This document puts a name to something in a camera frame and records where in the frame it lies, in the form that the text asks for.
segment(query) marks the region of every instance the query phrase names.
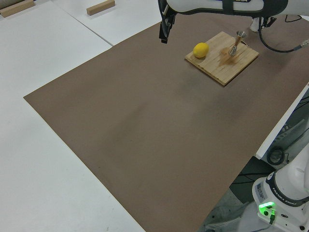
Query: gray cylinder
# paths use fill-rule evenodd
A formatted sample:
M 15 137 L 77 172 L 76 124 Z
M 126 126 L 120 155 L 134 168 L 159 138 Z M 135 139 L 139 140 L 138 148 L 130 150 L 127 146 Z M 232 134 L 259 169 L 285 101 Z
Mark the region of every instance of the gray cylinder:
M 0 0 L 0 9 L 3 9 L 8 6 L 12 6 L 16 3 L 19 3 L 23 0 Z

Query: brown paper surface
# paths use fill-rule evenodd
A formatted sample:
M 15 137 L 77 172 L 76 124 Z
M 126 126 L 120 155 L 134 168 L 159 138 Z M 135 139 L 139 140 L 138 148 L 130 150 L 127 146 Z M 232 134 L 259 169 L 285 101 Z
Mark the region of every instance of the brown paper surface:
M 167 45 L 155 25 L 25 99 L 147 232 L 194 232 L 309 81 L 308 50 L 272 52 L 250 23 L 177 15 Z M 184 60 L 237 30 L 260 56 L 227 86 Z M 309 23 L 264 31 L 290 49 Z

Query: wooden block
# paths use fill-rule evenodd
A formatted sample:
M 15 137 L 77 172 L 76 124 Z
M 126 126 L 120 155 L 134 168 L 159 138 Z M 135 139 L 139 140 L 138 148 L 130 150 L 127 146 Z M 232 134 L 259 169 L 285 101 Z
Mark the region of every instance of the wooden block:
M 96 13 L 99 13 L 101 11 L 104 11 L 106 9 L 113 7 L 114 5 L 115 5 L 115 0 L 107 0 L 102 3 L 99 3 L 98 5 L 87 8 L 87 14 L 94 15 Z
M 20 11 L 25 10 L 25 9 L 28 9 L 32 6 L 34 6 L 33 0 L 24 0 L 22 2 L 14 4 L 12 6 L 8 6 L 6 8 L 1 9 L 0 14 L 3 17 L 7 17 L 7 16 L 10 16 L 10 15 L 14 15 L 14 14 L 20 12 Z
M 259 55 L 252 48 L 240 43 L 237 53 L 231 57 L 228 52 L 235 43 L 235 38 L 223 31 L 206 42 L 209 52 L 205 58 L 196 58 L 193 52 L 185 59 L 225 86 Z

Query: lemon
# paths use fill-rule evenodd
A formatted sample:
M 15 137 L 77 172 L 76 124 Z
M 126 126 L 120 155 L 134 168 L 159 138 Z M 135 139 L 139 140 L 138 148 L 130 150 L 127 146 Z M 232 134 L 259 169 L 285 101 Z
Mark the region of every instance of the lemon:
M 193 55 L 196 58 L 203 58 L 207 55 L 208 51 L 209 51 L 209 47 L 207 43 L 198 43 L 193 48 Z

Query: copper jigger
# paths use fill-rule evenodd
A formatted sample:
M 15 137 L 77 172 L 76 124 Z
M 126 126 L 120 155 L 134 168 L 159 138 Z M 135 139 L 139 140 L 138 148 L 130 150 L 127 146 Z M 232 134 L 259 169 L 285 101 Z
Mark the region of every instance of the copper jigger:
M 246 36 L 247 35 L 244 31 L 237 31 L 237 38 L 236 38 L 235 44 L 232 47 L 232 49 L 228 52 L 230 56 L 233 57 L 234 55 L 236 55 L 238 44 L 242 41 L 242 39 L 246 38 Z

